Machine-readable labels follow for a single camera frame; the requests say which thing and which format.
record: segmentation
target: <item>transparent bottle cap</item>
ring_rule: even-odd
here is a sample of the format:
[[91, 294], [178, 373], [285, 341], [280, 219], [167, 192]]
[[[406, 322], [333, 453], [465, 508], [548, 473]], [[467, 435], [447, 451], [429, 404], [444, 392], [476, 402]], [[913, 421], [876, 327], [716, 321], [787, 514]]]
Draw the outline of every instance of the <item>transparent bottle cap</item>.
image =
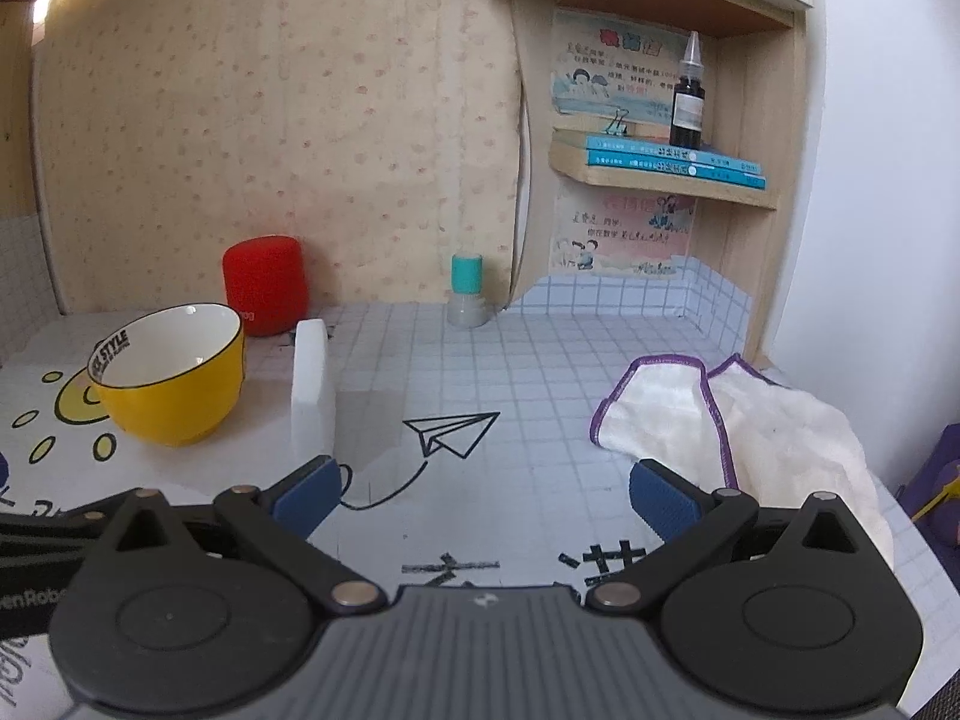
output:
[[686, 41], [686, 50], [683, 52], [683, 59], [680, 60], [680, 75], [688, 79], [702, 79], [704, 74], [704, 62], [700, 58], [700, 33], [690, 32], [690, 37]]

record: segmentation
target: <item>small bottle with teal cap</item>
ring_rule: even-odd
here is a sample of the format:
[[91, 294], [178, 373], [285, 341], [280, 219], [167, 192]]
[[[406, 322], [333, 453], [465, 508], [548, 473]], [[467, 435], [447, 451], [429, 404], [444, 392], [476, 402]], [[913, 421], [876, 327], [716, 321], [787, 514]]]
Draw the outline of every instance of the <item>small bottle with teal cap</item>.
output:
[[490, 318], [483, 288], [483, 257], [461, 252], [450, 261], [450, 300], [446, 321], [454, 327], [479, 327]]

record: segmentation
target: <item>blue book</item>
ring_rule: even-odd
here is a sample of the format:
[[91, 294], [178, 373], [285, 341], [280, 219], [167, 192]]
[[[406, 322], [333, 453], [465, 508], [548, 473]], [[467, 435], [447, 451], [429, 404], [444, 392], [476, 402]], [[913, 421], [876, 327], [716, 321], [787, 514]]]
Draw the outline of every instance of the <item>blue book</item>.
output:
[[664, 143], [640, 141], [636, 138], [621, 138], [616, 135], [600, 135], [592, 132], [574, 132], [568, 129], [558, 129], [553, 133], [554, 140], [568, 143], [577, 148], [594, 149], [594, 151], [620, 151], [626, 154], [644, 154], [648, 157], [662, 159], [676, 159], [679, 162], [693, 162], [696, 165], [710, 165], [712, 167], [726, 167], [728, 170], [749, 172], [752, 175], [763, 175], [763, 170], [756, 162], [745, 159], [728, 157], [717, 151], [695, 151], [692, 148], [666, 146]]
[[587, 150], [587, 165], [603, 167], [628, 167], [631, 170], [651, 170], [651, 172], [669, 172], [673, 175], [689, 175], [705, 178], [709, 181], [721, 181], [725, 184], [737, 184], [752, 189], [766, 189], [767, 179], [742, 170], [730, 170], [727, 167], [713, 165], [695, 165], [693, 162], [680, 162], [676, 159], [650, 157], [645, 154], [627, 154], [622, 151]]

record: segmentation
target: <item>smiling face drawing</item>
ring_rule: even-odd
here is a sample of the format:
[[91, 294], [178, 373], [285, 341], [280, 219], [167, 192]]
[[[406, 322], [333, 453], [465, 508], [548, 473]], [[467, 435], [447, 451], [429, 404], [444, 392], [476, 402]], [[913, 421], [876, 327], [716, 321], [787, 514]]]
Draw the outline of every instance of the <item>smiling face drawing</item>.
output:
[[[40, 377], [43, 384], [56, 384], [64, 378], [64, 372], [51, 370]], [[11, 424], [17, 429], [29, 425], [38, 416], [40, 410], [30, 409], [21, 413]], [[107, 419], [109, 415], [100, 404], [97, 394], [93, 391], [90, 377], [86, 375], [86, 368], [81, 368], [61, 386], [54, 401], [54, 416], [66, 425], [92, 425], [95, 422]], [[28, 463], [32, 466], [39, 463], [56, 444], [56, 436], [47, 436], [30, 453]], [[103, 463], [113, 457], [117, 450], [117, 438], [112, 433], [102, 433], [93, 442], [93, 459]]]

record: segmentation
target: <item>yellow bowl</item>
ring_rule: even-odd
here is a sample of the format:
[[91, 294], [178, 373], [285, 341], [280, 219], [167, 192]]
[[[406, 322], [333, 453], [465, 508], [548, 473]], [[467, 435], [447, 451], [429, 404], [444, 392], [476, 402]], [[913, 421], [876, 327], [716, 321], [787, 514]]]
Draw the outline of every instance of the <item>yellow bowl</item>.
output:
[[193, 303], [136, 319], [100, 341], [86, 364], [121, 428], [183, 446], [212, 433], [240, 397], [243, 325], [234, 309]]

